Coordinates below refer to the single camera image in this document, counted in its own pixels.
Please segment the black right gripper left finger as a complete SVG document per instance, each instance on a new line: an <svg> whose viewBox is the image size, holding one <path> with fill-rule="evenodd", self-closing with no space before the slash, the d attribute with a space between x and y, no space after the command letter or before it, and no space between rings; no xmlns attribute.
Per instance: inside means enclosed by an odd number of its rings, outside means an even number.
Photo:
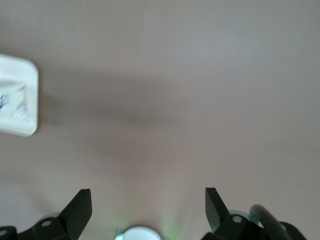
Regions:
<svg viewBox="0 0 320 240"><path fill-rule="evenodd" d="M78 240L92 216L90 189L81 189L56 217L38 221L17 240Z"/></svg>

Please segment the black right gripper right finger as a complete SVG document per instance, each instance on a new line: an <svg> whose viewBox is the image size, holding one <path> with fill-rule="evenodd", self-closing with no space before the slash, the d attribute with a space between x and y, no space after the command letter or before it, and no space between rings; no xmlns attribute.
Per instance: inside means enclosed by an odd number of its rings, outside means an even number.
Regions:
<svg viewBox="0 0 320 240"><path fill-rule="evenodd" d="M205 189L205 215L210 232L204 240L264 240L266 231L247 213L229 210L214 187Z"/></svg>

